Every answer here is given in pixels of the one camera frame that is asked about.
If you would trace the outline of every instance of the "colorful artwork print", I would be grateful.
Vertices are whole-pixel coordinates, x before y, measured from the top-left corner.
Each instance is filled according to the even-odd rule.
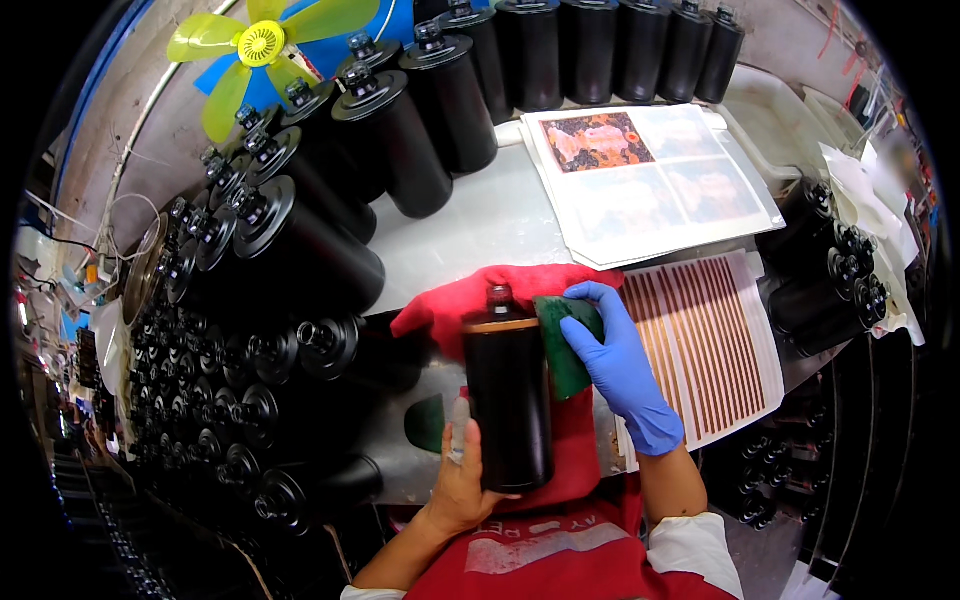
[[[654,161],[626,112],[541,121],[540,125],[564,173]]]

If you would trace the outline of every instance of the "white work surface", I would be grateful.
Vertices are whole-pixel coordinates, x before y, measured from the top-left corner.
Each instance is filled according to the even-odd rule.
[[[763,178],[726,131],[716,131],[761,201],[773,202]],[[522,142],[500,148],[479,173],[456,179],[437,214],[408,219],[383,196],[371,204],[376,235],[368,245],[387,270],[375,315],[406,306],[417,294],[491,265],[570,264],[556,214]]]

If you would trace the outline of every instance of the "gloved hand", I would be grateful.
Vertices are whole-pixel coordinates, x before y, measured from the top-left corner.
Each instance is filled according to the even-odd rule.
[[[640,454],[661,456],[684,440],[684,424],[666,403],[654,379],[634,320],[616,290],[587,281],[567,288],[565,298],[593,300],[603,318],[606,344],[573,317],[560,329],[610,409],[627,422],[627,431]]]

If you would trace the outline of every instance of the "person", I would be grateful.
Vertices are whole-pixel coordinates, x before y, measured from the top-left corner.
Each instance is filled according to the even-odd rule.
[[[723,518],[707,512],[707,491],[683,446],[684,426],[660,394],[623,301],[593,281],[564,295],[594,301],[603,318],[604,344],[570,317],[561,328],[627,423],[651,528],[649,551],[636,531],[624,530],[618,509],[594,497],[489,519],[506,496],[481,489],[482,432],[468,422],[458,466],[446,458],[448,423],[429,502],[357,574],[342,600],[743,598]]]

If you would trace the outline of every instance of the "bare hand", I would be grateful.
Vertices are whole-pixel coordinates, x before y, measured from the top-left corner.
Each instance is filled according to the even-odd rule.
[[[464,460],[459,466],[446,457],[453,438],[453,423],[444,428],[442,462],[437,485],[430,501],[417,517],[446,538],[453,538],[473,529],[493,512],[493,507],[503,498],[520,498],[519,495],[484,491],[480,487],[483,475],[483,460],[480,449],[480,425],[471,419],[464,427]]]

